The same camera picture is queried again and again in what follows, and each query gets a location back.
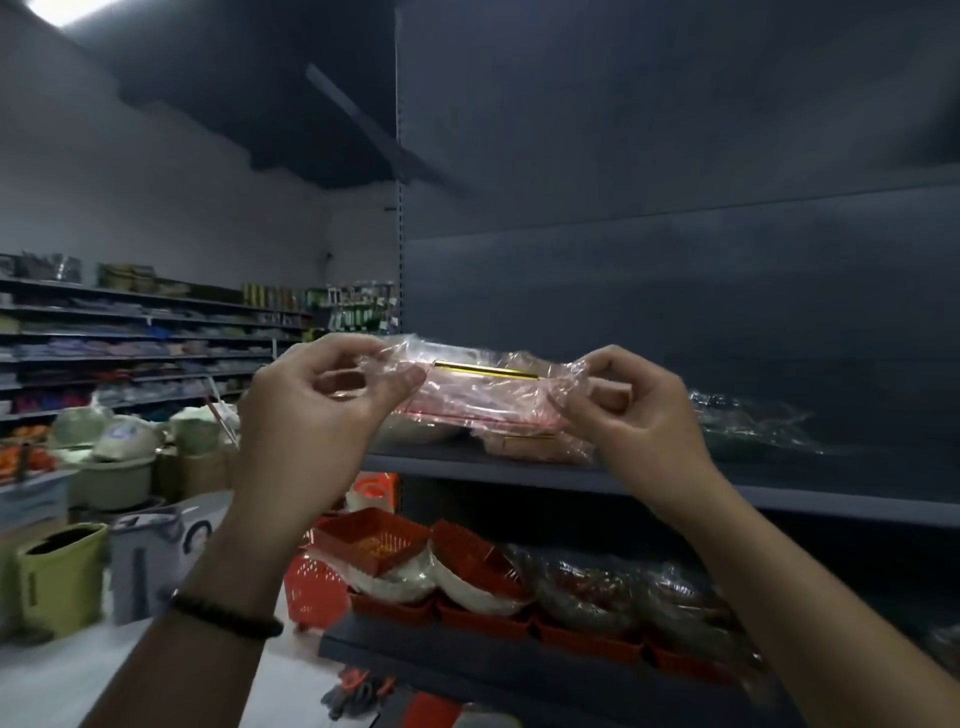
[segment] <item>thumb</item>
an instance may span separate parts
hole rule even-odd
[[[554,403],[574,429],[594,444],[612,418],[605,409],[580,392],[570,392],[564,404]]]
[[[420,389],[425,379],[426,372],[416,364],[411,364],[378,376],[375,381],[368,383],[367,391],[351,404],[363,410],[364,418],[370,420],[373,427],[379,427],[401,402]]]

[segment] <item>floor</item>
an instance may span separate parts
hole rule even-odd
[[[294,634],[282,592],[276,615],[287,628],[267,642],[242,728],[368,728],[374,716],[327,718],[320,701],[341,666],[316,656],[318,636]],[[107,618],[65,640],[0,646],[4,728],[76,728],[148,624],[117,627]]]

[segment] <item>plastic wrap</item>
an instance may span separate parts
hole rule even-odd
[[[490,455],[525,460],[535,463],[590,463],[593,445],[565,432],[556,435],[503,435],[477,430],[473,433],[483,441]]]
[[[720,668],[759,705],[774,700],[776,676],[724,600],[674,564],[633,566],[630,592],[637,613],[654,625],[654,647]]]
[[[640,626],[623,575],[541,558],[518,546],[508,546],[508,554],[540,607],[563,626],[607,638],[623,637]]]
[[[421,551],[409,561],[380,574],[371,576],[346,561],[317,548],[307,550],[310,558],[327,564],[348,586],[360,594],[391,604],[415,604],[423,601],[436,589],[430,575],[430,554]]]
[[[426,381],[396,412],[417,422],[469,426],[512,435],[555,433],[564,418],[549,398],[563,399],[588,387],[586,365],[552,364],[526,352],[497,353],[424,341],[416,335],[389,336],[379,358],[359,368],[368,378],[410,364]]]
[[[818,454],[828,451],[800,428],[800,423],[812,417],[812,413],[789,404],[743,400],[692,389],[690,403],[714,456],[749,458],[770,447]]]
[[[930,630],[927,647],[950,674],[960,679],[960,624]]]

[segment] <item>red plastic tray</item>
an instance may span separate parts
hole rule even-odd
[[[359,615],[380,617],[409,624],[414,627],[423,626],[433,621],[433,596],[427,597],[420,604],[391,604],[386,601],[377,601],[371,596],[362,595],[350,590],[350,605]]]
[[[540,633],[542,643],[565,649],[567,652],[575,652],[578,655],[600,657],[611,662],[630,665],[639,661],[640,653],[643,651],[641,642],[629,643],[574,632],[564,629],[545,614],[534,615],[534,624]]]
[[[437,599],[440,621],[457,629],[469,629],[498,640],[523,640],[530,634],[530,613],[518,617],[489,617],[468,612],[445,596]]]
[[[503,552],[472,531],[457,523],[437,521],[430,538],[434,555],[468,584],[509,599],[531,598]]]
[[[324,562],[302,552],[290,564],[283,588],[290,620],[300,629],[326,629],[349,609],[344,580]]]
[[[700,680],[706,683],[726,684],[733,682],[733,678],[714,663],[684,655],[682,652],[668,649],[649,640],[647,641],[647,646],[650,647],[650,651],[653,654],[654,667],[661,672],[685,675],[694,680]]]
[[[320,551],[379,576],[423,551],[430,529],[379,508],[365,508],[318,524],[313,539]]]

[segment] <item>white wall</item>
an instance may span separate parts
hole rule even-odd
[[[396,183],[376,182],[330,191],[326,204],[330,221],[324,244],[329,254],[324,281],[340,285],[358,280],[398,280]]]
[[[343,214],[338,244],[382,237]],[[244,150],[176,111],[125,106],[107,73],[0,8],[0,252],[150,264],[232,287],[317,285],[329,222],[319,187],[252,172]]]

